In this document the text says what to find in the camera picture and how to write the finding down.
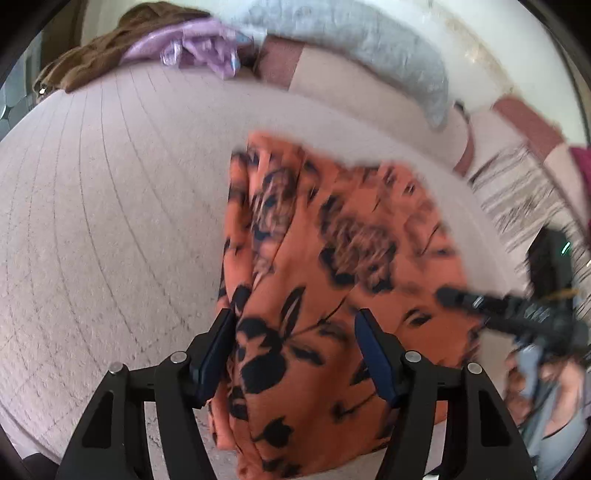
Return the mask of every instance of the bed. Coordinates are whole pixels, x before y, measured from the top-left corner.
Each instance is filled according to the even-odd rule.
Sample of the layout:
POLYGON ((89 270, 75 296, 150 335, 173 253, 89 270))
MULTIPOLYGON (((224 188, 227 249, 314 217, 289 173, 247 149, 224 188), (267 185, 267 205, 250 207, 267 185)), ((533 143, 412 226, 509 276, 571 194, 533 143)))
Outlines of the bed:
MULTIPOLYGON (((109 363, 154 365, 213 322, 229 157, 253 129, 347 163, 412 164, 450 225, 471 286, 514 287, 468 187, 412 148, 252 80, 121 67, 52 94, 0 143, 0 409, 21 443, 58 459, 109 363)), ((491 337, 481 352, 499 388, 510 346, 491 337)), ((204 413, 197 418, 218 477, 232 478, 232 455, 215 450, 204 413)), ((155 477, 166 478, 155 409, 147 428, 155 477)), ((339 478, 366 478, 381 455, 339 478)))

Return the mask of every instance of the black flower pattern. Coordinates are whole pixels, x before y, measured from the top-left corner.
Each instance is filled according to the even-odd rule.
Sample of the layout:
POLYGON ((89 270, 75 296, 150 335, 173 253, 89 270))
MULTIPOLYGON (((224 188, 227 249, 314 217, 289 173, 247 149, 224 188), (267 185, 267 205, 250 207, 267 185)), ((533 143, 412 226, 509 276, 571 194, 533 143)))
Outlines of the black flower pattern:
POLYGON ((374 294, 392 291, 396 243, 385 228, 341 215, 342 209, 342 201, 331 196, 320 210, 320 231, 327 241, 320 262, 340 287, 359 283, 374 294))
POLYGON ((296 208, 295 177, 289 168, 281 167, 263 179, 262 188, 252 202, 251 228, 256 241, 285 237, 296 208))
MULTIPOLYGON (((314 367, 320 367, 326 363, 321 352, 294 338, 298 335, 294 333, 294 328, 300 315, 305 291, 305 287, 296 287, 289 294, 281 309, 279 330, 269 327, 260 317, 246 317, 238 323, 236 333, 242 333, 246 340, 262 338, 256 348, 256 355, 246 361, 240 370, 244 393, 259 394, 277 385, 287 372, 288 357, 314 367)), ((299 333, 312 329, 326 330, 326 321, 318 322, 299 333)), ((334 327, 331 332, 335 332, 334 335, 344 335, 338 327, 334 327)), ((247 343, 248 341, 241 341, 240 338, 238 340, 236 357, 239 362, 243 362, 246 358, 247 343)))

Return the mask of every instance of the orange floral fabric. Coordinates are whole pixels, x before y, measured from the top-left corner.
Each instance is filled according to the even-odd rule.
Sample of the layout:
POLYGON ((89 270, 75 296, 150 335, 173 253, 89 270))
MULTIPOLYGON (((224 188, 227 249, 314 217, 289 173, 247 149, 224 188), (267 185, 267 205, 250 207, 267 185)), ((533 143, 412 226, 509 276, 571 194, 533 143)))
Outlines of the orange floral fabric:
POLYGON ((469 350, 476 323, 433 295, 466 285, 460 258, 403 164, 345 168, 251 134, 230 161, 225 237, 217 307, 238 324, 210 427, 237 450, 242 480, 320 472, 385 446, 395 412, 356 344, 360 308, 436 364, 469 350))

